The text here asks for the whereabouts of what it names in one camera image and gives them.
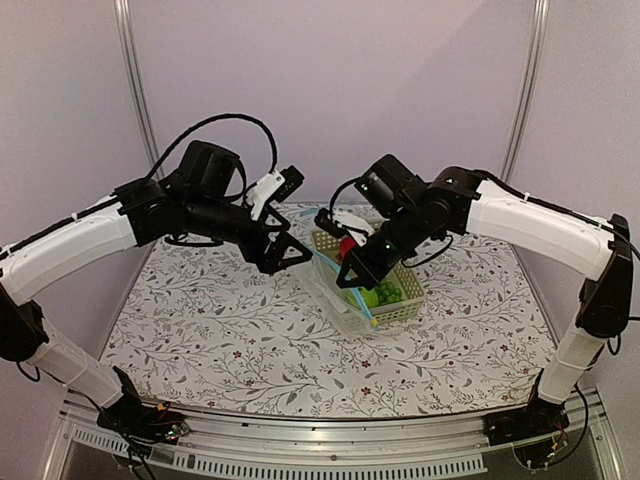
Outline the light green perforated plastic basket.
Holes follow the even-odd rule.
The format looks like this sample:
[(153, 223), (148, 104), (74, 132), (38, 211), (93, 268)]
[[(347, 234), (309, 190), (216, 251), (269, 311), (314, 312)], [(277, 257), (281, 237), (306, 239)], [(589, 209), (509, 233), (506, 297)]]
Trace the light green perforated plastic basket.
[(371, 291), (364, 288), (342, 289), (337, 285), (337, 279), (343, 256), (351, 243), (316, 228), (311, 231), (311, 245), (312, 285), (327, 300), (333, 309), (334, 319), (344, 331), (367, 332), (419, 313), (425, 291), (412, 270), (401, 265), (393, 267)]

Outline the clear blue zip top bag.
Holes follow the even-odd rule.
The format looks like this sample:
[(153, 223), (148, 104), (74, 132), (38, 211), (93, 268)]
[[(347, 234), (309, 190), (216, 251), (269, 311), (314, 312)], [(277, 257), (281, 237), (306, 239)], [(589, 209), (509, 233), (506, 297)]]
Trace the clear blue zip top bag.
[(340, 289), (337, 276), (340, 266), (326, 255), (312, 249), (308, 274), (309, 289), (327, 312), (334, 328), (346, 338), (368, 335), (379, 329), (364, 297), (356, 289)]

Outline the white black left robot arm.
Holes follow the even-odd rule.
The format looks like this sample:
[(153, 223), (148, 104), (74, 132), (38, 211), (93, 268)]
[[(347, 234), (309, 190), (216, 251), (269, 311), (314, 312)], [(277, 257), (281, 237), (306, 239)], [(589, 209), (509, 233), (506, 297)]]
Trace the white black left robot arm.
[(162, 180), (138, 179), (96, 205), (1, 251), (1, 356), (36, 368), (85, 395), (97, 423), (127, 439), (175, 443), (187, 434), (185, 417), (167, 404), (142, 403), (129, 376), (68, 340), (44, 316), (36, 295), (58, 280), (109, 255), (165, 239), (186, 246), (236, 245), (265, 274), (307, 262), (310, 251), (276, 210), (304, 180), (295, 167), (272, 170), (229, 194), (244, 171), (234, 152), (191, 142), (179, 166)]

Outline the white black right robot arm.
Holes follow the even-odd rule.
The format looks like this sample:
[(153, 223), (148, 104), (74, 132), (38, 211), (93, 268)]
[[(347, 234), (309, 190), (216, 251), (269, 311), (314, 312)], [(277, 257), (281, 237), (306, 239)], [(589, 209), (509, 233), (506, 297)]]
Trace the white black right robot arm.
[(630, 321), (634, 260), (627, 220), (577, 213), (519, 192), (483, 170), (452, 166), (426, 182), (393, 155), (385, 155), (350, 185), (384, 221), (373, 228), (330, 208), (317, 216), (335, 238), (355, 245), (344, 256), (337, 285), (377, 286), (428, 239), (474, 234), (505, 241), (560, 262), (584, 277), (574, 324), (538, 374), (525, 406), (489, 414), (490, 445), (517, 442), (567, 427), (565, 402), (608, 340)]

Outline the green apple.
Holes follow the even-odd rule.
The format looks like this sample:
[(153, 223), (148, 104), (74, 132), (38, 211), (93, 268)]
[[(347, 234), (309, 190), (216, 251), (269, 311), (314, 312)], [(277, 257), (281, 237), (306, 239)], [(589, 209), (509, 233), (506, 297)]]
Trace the green apple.
[(377, 308), (380, 306), (380, 297), (375, 290), (360, 289), (359, 294), (368, 309)]

